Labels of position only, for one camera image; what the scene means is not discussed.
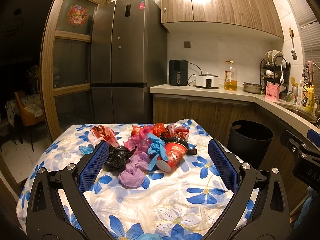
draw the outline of countertop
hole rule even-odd
[[[193,96],[193,97],[208,97],[208,98],[219,98],[219,99],[230,99],[246,102],[254,102],[259,106],[270,111],[274,115],[281,118],[287,124],[292,126],[301,135],[308,139],[307,133],[310,129],[320,135],[320,129],[303,119],[302,117],[290,112],[288,109],[278,105],[276,102],[265,98],[265,95],[256,95],[247,93],[238,87],[237,91],[229,91],[223,88],[219,89],[204,89],[196,88],[191,86],[170,86],[168,84],[159,85],[150,88],[150,92],[154,94],[168,94],[168,95],[182,95],[182,96]]]

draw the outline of lower cabinet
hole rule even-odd
[[[162,94],[154,94],[153,97],[154,123],[193,119],[225,146],[228,143],[231,123],[236,120],[255,121],[270,128],[273,139],[259,169],[279,169],[291,215],[301,206],[307,197],[307,185],[291,174],[294,156],[280,143],[280,135],[284,130],[293,134],[297,133],[296,131],[280,124],[268,111],[252,102]]]

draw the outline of hanging spatula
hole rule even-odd
[[[291,37],[291,40],[292,40],[292,50],[291,50],[291,54],[292,54],[293,59],[296,60],[296,59],[298,59],[298,57],[297,57],[296,52],[294,51],[294,44],[293,44],[294,34],[293,34],[293,30],[292,30],[291,28],[289,28],[289,33],[290,33],[290,37]]]

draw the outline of pink utensil holder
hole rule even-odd
[[[280,90],[277,85],[267,84],[266,87],[266,98],[274,101],[279,100]]]

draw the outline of floral wreath door sticker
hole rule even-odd
[[[87,9],[81,5],[74,5],[68,11],[67,21],[70,25],[79,26],[86,22],[88,18]]]

